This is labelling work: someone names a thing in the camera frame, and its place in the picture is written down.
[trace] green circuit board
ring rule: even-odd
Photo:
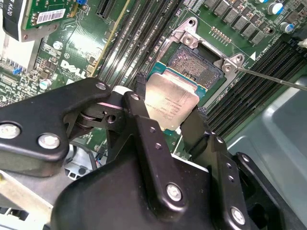
[[[104,80],[99,75],[100,69],[105,63],[107,63],[108,68],[112,68],[112,65],[115,65],[113,64],[114,61],[107,57],[110,56],[109,51],[112,45],[116,44],[117,39],[121,36],[129,15],[134,11],[141,12],[142,7],[150,8],[149,13],[151,15],[149,18],[144,18],[144,20],[148,23],[152,20],[152,27],[148,30],[140,27],[139,30],[135,31],[135,36],[139,36],[141,41],[150,43],[150,32],[155,29],[157,30],[158,27],[154,25],[155,23],[159,23],[157,20],[159,17],[155,17],[152,14],[158,14],[157,8],[159,7],[159,9],[167,11],[168,9],[164,9],[164,5],[162,4],[169,2],[171,5],[174,1],[116,0],[112,5],[110,14],[106,18],[97,15],[97,8],[100,2],[101,0],[88,0],[85,5],[79,5],[74,17],[62,20],[60,28],[56,32],[42,39],[34,70],[28,73],[13,75],[13,67],[6,61],[1,61],[0,106],[6,106],[43,93],[45,90],[39,87],[39,83],[43,79],[49,79],[52,82],[47,90],[55,89],[87,77],[98,77]],[[238,15],[242,15],[244,9],[249,8],[250,14],[245,16],[248,23],[250,23],[250,18],[252,18],[251,14],[258,15],[258,20],[266,23],[266,26],[262,29],[258,25],[255,27],[255,31],[264,33],[261,42],[255,44],[251,41],[252,36],[246,37],[241,31],[234,29],[235,22],[226,23],[224,21],[226,12],[223,16],[216,15],[215,7],[218,6],[220,1],[216,1],[216,5],[213,8],[208,7],[204,0],[182,0],[178,2],[180,3],[179,6],[174,8],[174,12],[167,20],[166,27],[161,31],[161,36],[158,39],[159,42],[153,43],[155,44],[154,49],[146,50],[145,48],[147,47],[144,46],[145,51],[142,51],[140,50],[142,43],[135,42],[134,44],[133,42],[129,42],[128,44],[131,45],[131,49],[123,49],[116,54],[123,57],[123,63],[120,66],[118,63],[114,66],[114,71],[111,71],[113,74],[110,74],[110,71],[108,72],[110,74],[107,82],[109,85],[117,81],[118,84],[130,86],[127,82],[134,69],[145,69],[150,66],[152,57],[155,56],[165,39],[189,17],[196,17],[198,19],[198,28],[196,31],[198,35],[229,57],[237,53],[242,53],[245,56],[243,66],[249,68],[281,36],[282,32],[279,30],[280,23],[286,22],[290,14],[295,12],[299,4],[303,4],[304,6],[301,11],[304,9],[307,10],[307,1],[289,0],[284,2],[284,10],[281,14],[268,15],[266,13],[266,7],[273,2],[272,0],[264,4],[256,4],[254,0],[242,1],[238,6],[240,8],[236,8]],[[234,2],[228,3],[227,11],[233,8]],[[304,17],[299,16],[301,11],[295,12],[298,16],[294,21],[292,20],[292,23],[295,24],[295,29],[300,28],[306,22]],[[135,15],[135,17],[143,16],[137,13]],[[161,62],[167,64],[178,47],[179,44],[173,44]],[[133,57],[132,61],[130,60],[128,62],[128,57]],[[123,76],[121,80],[118,80],[119,75]],[[235,79],[234,84],[239,79],[240,74]],[[201,100],[200,105],[205,103],[212,92],[223,81],[224,79],[221,79],[215,87],[209,90]],[[171,151],[174,151],[179,137],[180,135],[177,133],[174,133],[172,136],[165,136]],[[101,147],[106,147],[106,132],[101,129],[94,129],[91,133],[81,137],[81,139],[83,144],[95,151],[99,151]],[[178,144],[176,154],[183,158],[188,158],[183,151],[182,142]]]

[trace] motherboard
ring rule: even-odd
[[[165,124],[161,128],[169,148],[185,159],[189,156],[177,128],[194,106],[204,106],[213,130],[227,138],[261,110],[252,101],[263,109],[266,101],[282,92],[277,83],[243,72],[225,72],[221,57],[287,81],[299,78],[307,66],[304,48],[294,44],[306,29],[307,0],[26,2],[17,29],[22,35],[16,37],[6,28],[12,8],[9,1],[3,3],[0,106],[89,77],[111,88],[134,89],[135,76],[142,73],[151,90],[145,100],[147,108],[155,108],[153,117],[165,119],[160,125]],[[40,26],[46,33],[41,38],[37,35]],[[45,28],[52,28],[52,33]],[[176,94],[171,91],[164,96],[177,107],[156,108],[150,100],[156,89],[168,91],[161,89],[162,81],[164,86],[181,86]],[[181,108],[187,92],[193,106]],[[251,108],[234,115],[244,100]],[[166,127],[168,120],[172,125]],[[228,127],[227,132],[221,124]],[[106,150],[104,130],[94,129],[79,141],[94,151]]]

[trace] pcie slot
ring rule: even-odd
[[[96,14],[103,19],[107,18],[112,10],[114,3],[114,0],[101,0]]]

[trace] cable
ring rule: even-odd
[[[77,146],[77,147],[79,147],[81,149],[83,149],[88,154],[88,156],[90,157],[92,169],[93,170],[97,169],[97,165],[96,165],[94,154],[93,154],[93,152],[89,148],[87,148],[86,146],[84,146],[84,145],[82,145],[82,144],[80,144],[78,142],[75,142],[75,141],[71,141],[71,144],[74,145],[74,146]]]

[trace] metal plate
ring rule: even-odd
[[[149,117],[162,129],[176,130],[199,102],[197,87],[170,71],[154,73],[146,85]]]

